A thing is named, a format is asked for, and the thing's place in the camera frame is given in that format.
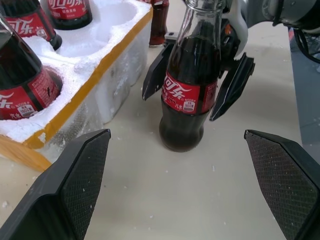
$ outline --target bottle neck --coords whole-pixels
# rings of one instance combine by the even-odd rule
[[[225,0],[186,0],[182,28],[177,39],[199,38],[220,49],[221,21]]]
[[[226,6],[226,0],[186,0],[185,3],[200,12],[223,11]]]

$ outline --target nutrition label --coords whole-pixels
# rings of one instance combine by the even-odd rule
[[[45,69],[28,86],[43,108],[48,107],[59,94],[57,84]]]

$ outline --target styrofoam box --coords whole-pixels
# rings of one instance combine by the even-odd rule
[[[0,121],[0,154],[43,171],[72,139],[112,120],[147,64],[152,8],[136,0],[91,0],[93,21],[56,30],[54,52],[44,39],[25,38],[52,75],[63,82],[46,109],[21,120]]]

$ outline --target red label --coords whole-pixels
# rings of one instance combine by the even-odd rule
[[[162,88],[162,99],[172,109],[191,115],[197,113],[198,105],[203,102],[202,114],[209,111],[215,103],[217,81],[205,87],[203,99],[199,99],[200,90],[200,86],[176,81],[167,71]]]
[[[88,8],[84,0],[49,0],[49,9],[56,19],[78,19],[83,17]]]
[[[215,81],[214,83],[205,87],[203,105],[201,110],[202,113],[206,113],[214,106],[216,100],[217,86],[218,81]]]
[[[5,19],[22,38],[39,36],[47,41],[50,41],[53,38],[55,31],[48,21],[46,22],[46,25],[49,27],[49,29],[44,26],[39,14],[42,14],[43,19],[46,21],[47,17],[42,9],[40,9],[39,13],[36,12],[29,16],[5,17]]]
[[[48,107],[59,94],[58,86],[44,69],[28,83],[28,86],[43,108]],[[22,86],[0,90],[1,120],[29,118],[39,110]]]

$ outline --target coca-cola bottle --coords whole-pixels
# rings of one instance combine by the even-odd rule
[[[41,5],[56,29],[80,29],[93,20],[89,0],[41,0]]]
[[[149,46],[151,48],[158,48],[165,43],[169,0],[151,0],[151,4],[153,7],[153,18]]]
[[[0,0],[0,13],[20,37],[39,36],[50,42],[54,50],[62,44],[39,0]]]
[[[162,88],[159,133],[176,152],[196,147],[215,103],[221,72],[220,31],[225,0],[186,0],[184,21]]]
[[[0,120],[29,118],[60,94],[62,82],[0,15]]]

